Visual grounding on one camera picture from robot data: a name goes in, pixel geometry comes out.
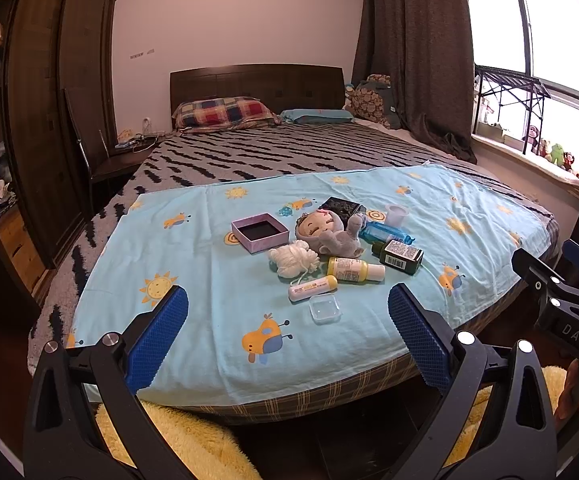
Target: blue pillow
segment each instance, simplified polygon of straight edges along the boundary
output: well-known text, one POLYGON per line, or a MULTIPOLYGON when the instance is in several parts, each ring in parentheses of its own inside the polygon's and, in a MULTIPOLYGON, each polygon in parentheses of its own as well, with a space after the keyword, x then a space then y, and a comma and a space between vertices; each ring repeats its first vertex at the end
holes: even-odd
POLYGON ((321 110, 312 108, 283 110, 279 117, 286 123, 296 124, 349 123, 354 118, 347 110, 321 110))

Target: chair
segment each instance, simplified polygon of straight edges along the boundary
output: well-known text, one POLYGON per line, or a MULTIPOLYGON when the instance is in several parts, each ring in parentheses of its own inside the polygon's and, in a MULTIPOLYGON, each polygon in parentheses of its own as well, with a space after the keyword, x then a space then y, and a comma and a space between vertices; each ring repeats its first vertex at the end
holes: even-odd
POLYGON ((64 92, 78 147, 87 167, 90 208, 94 215, 93 185, 134 173, 150 156, 152 148, 110 155, 103 136, 103 107, 96 103, 96 92, 89 88, 65 88, 64 92))

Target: blue bottle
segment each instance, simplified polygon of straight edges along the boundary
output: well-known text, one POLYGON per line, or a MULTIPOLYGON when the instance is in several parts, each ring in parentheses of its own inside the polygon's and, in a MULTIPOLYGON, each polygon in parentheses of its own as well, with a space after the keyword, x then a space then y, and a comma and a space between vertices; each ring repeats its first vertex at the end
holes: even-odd
POLYGON ((416 238, 410 237, 409 234, 401 231, 399 228, 390 227, 380 222, 367 222, 359 233, 359 236, 369 244, 396 240, 405 245, 412 245, 412 242, 416 240, 416 238))

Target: person's hand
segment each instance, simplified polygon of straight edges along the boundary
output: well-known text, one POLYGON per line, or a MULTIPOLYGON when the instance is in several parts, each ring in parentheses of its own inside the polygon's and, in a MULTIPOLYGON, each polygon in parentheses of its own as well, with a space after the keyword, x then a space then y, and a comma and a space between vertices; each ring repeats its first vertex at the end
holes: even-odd
POLYGON ((578 359, 575 359, 572 361, 572 364, 570 364, 570 367, 567 368, 565 388, 563 389, 561 396, 558 397, 558 407, 554 412, 554 416, 557 420, 564 420, 569 418, 569 416, 573 415, 573 413, 576 411, 576 408, 579 410, 579 403, 578 406, 575 406, 572 397, 572 389, 576 386, 578 379, 579 361, 578 359))

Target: doll face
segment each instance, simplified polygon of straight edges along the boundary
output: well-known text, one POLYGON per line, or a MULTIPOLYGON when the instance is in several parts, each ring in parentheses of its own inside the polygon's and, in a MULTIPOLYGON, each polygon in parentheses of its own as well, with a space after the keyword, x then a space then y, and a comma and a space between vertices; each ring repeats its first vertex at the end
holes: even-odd
POLYGON ((333 231, 333 217, 329 211, 321 209, 307 215, 298 226, 301 236, 318 236, 325 231, 333 231))

